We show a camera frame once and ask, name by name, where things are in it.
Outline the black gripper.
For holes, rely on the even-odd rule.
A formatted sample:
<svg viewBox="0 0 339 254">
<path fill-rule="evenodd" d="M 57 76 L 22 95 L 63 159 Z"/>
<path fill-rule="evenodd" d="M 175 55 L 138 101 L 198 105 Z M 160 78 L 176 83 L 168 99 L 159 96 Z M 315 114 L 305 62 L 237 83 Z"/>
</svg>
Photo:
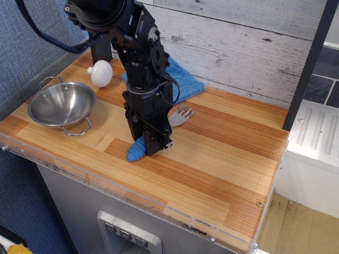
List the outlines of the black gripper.
<svg viewBox="0 0 339 254">
<path fill-rule="evenodd" d="M 170 85 L 173 87 L 172 83 L 166 81 L 161 89 L 165 102 L 173 98 L 173 95 L 170 95 Z M 167 115 L 173 106 L 165 104 L 155 95 L 142 98 L 125 91 L 122 96 L 125 99 L 125 117 L 131 135 L 134 140 L 144 135 L 146 155 L 152 156 L 163 149 L 171 148 L 172 128 Z"/>
</svg>

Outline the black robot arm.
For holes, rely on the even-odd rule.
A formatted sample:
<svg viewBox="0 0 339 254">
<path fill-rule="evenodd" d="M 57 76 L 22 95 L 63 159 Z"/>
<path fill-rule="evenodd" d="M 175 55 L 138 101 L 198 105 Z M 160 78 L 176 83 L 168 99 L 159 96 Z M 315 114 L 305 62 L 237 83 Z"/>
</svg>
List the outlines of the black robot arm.
<svg viewBox="0 0 339 254">
<path fill-rule="evenodd" d="M 66 13 L 81 29 L 111 41 L 127 73 L 125 116 L 134 140 L 151 156 L 172 146 L 167 115 L 174 104 L 169 54 L 154 18 L 138 1 L 68 1 Z"/>
</svg>

